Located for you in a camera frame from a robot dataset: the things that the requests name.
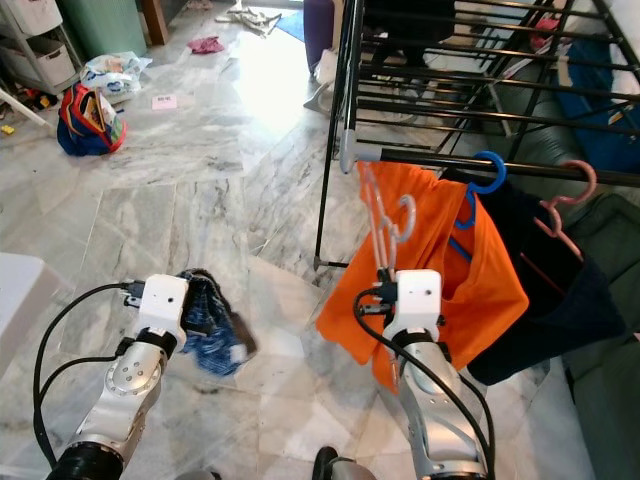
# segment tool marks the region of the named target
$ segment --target blue patterned cloth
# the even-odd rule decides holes
[[[193,352],[198,366],[209,373],[233,375],[248,360],[246,347],[233,329],[231,317],[237,314],[206,270],[185,270],[176,276],[189,283],[183,320],[187,343],[182,353]]]

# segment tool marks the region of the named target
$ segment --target clothes hanger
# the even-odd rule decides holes
[[[371,225],[371,239],[373,241],[373,254],[376,260],[376,268],[379,272],[388,272],[390,280],[393,281],[395,277],[394,269],[397,244],[406,242],[413,233],[416,225],[416,201],[411,195],[403,195],[398,201],[400,206],[406,207],[408,213],[407,225],[401,233],[398,225],[393,223],[388,217],[384,203],[382,202],[382,195],[380,194],[376,177],[371,167],[365,162],[363,162],[360,181],[365,190],[367,210],[369,211],[369,223]],[[388,254],[385,230],[389,237]]]
[[[473,158],[479,158],[482,160],[490,160],[498,170],[498,176],[495,178],[493,182],[486,186],[477,185],[474,182],[469,183],[467,186],[467,192],[465,194],[465,198],[469,202],[469,206],[471,207],[471,215],[469,216],[469,220],[466,222],[461,222],[460,220],[455,221],[455,226],[459,230],[467,230],[475,225],[476,222],[476,197],[474,192],[479,195],[487,195],[489,193],[495,192],[498,188],[502,186],[505,179],[507,178],[507,167],[504,164],[504,160],[502,157],[495,152],[491,152],[489,150],[483,150],[482,152],[476,153]],[[449,238],[449,245],[457,251],[460,255],[462,255],[468,262],[471,261],[471,255],[462,248],[462,246],[453,238]]]
[[[578,246],[573,243],[567,235],[562,231],[562,217],[560,217],[560,213],[556,210],[556,205],[560,203],[564,203],[567,205],[578,205],[585,200],[587,200],[595,191],[597,187],[597,176],[596,171],[593,169],[591,165],[587,162],[583,162],[582,160],[569,160],[568,162],[564,162],[562,164],[563,167],[576,167],[582,170],[588,180],[587,188],[577,197],[567,197],[565,195],[556,195],[550,202],[546,202],[544,200],[540,201],[540,205],[547,209],[549,215],[551,216],[551,223],[553,224],[553,228],[549,228],[544,222],[541,220],[534,218],[534,222],[538,227],[540,227],[547,235],[553,238],[560,239],[563,243],[569,247],[576,257],[580,260],[584,261],[582,258],[582,252],[578,248]]]

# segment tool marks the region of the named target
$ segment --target blue hanger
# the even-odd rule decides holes
[[[487,185],[486,187],[481,187],[479,185],[476,185],[473,182],[469,184],[469,186],[467,187],[467,193],[465,194],[465,197],[469,202],[469,205],[471,206],[471,216],[469,217],[469,220],[467,220],[464,223],[459,220],[456,220],[455,226],[460,230],[467,230],[471,228],[473,225],[475,225],[476,223],[476,197],[473,195],[473,192],[479,195],[486,195],[489,193],[493,193],[498,188],[500,188],[500,186],[504,183],[505,179],[507,178],[507,167],[505,166],[504,160],[502,160],[502,157],[497,153],[491,152],[489,150],[483,150],[482,152],[476,153],[473,156],[473,158],[491,160],[491,162],[493,162],[493,164],[498,169],[498,176],[493,182],[491,182],[490,185]],[[471,255],[469,255],[469,253],[466,252],[455,239],[449,238],[449,244],[467,261],[469,262],[471,261]]]

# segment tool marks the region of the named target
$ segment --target colorful bag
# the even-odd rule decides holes
[[[67,90],[60,107],[58,143],[69,155],[103,155],[115,152],[127,124],[96,90],[76,83]]]

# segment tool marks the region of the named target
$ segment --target blue mat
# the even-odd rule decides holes
[[[289,35],[297,38],[301,42],[304,42],[304,18],[302,10],[294,13],[293,15],[289,15],[288,17],[281,18],[278,20],[278,23],[276,23],[276,27],[283,32],[287,32]]]

